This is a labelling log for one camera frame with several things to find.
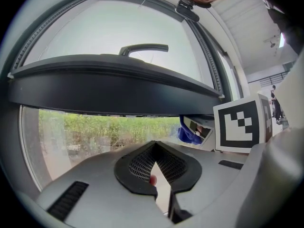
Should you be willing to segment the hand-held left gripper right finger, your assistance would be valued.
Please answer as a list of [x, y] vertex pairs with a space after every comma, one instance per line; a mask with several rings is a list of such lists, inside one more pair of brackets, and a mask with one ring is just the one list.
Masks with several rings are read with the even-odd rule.
[[176, 194], [180, 208], [192, 215], [198, 214], [215, 201], [238, 175], [238, 169], [224, 166], [219, 162], [227, 160], [244, 164], [247, 159], [246, 154], [210, 152], [171, 142], [165, 144], [196, 159], [202, 167], [201, 177], [194, 187], [190, 191]]

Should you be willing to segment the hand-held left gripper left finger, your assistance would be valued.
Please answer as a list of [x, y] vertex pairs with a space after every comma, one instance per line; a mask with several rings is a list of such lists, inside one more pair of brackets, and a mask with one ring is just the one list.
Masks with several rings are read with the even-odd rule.
[[169, 228], [173, 223], [162, 213], [153, 196], [131, 193], [114, 175], [115, 163], [138, 149], [139, 144], [95, 155], [49, 183], [36, 202], [47, 210], [75, 181], [88, 187], [65, 223], [74, 228]]

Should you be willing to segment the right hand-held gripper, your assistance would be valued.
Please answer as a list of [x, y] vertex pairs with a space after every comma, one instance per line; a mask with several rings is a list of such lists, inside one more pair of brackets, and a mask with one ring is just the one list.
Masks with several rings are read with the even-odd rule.
[[213, 115], [180, 116], [180, 126], [202, 139], [202, 150], [248, 154], [254, 145], [266, 143], [273, 136], [271, 107], [264, 95], [217, 105]]

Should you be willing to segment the blue cleaning cloth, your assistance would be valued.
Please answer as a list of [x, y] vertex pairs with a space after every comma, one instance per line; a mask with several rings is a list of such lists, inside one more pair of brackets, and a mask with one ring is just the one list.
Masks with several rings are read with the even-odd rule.
[[178, 138], [184, 143], [194, 145], [202, 144], [202, 139], [196, 134], [192, 133], [188, 127], [183, 125], [178, 129]]

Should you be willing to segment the dark window frame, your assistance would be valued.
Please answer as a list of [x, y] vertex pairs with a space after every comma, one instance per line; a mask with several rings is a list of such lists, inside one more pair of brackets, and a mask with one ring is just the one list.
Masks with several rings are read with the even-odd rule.
[[[180, 119], [213, 115], [213, 107], [243, 96], [237, 73], [229, 76], [224, 66], [234, 59], [214, 9], [192, 5], [196, 23], [176, 13], [178, 2], [25, 1], [0, 54], [0, 166], [16, 193], [36, 201], [49, 183], [94, 156], [71, 156], [49, 144], [44, 151], [40, 110]], [[165, 44], [169, 51], [118, 55], [135, 44]], [[175, 185], [202, 171], [196, 159], [165, 142], [189, 147], [178, 133], [141, 143], [115, 163], [114, 175], [125, 162], [120, 173], [148, 185], [157, 164]]]

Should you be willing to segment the green hedge outside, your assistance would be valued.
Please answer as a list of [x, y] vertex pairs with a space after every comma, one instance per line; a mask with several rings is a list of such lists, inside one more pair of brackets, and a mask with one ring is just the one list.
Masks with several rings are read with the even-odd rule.
[[132, 144], [176, 137], [178, 117], [126, 117], [39, 111], [39, 137], [47, 145], [71, 156], [90, 157]]

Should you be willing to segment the black metal railing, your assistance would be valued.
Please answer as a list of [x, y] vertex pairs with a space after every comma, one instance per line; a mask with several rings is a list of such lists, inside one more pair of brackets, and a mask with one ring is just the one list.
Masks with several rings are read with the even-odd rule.
[[288, 75], [288, 73], [289, 72], [286, 71], [283, 73], [279, 73], [276, 75], [272, 75], [272, 76], [260, 79], [259, 82], [260, 82], [261, 88], [272, 86], [272, 85], [277, 85], [277, 84], [281, 83], [285, 79], [285, 77]]

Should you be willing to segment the person's black shirt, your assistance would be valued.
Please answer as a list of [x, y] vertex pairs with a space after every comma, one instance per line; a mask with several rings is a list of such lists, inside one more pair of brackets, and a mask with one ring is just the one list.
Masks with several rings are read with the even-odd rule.
[[304, 48], [304, 0], [262, 0], [285, 42], [299, 55]]

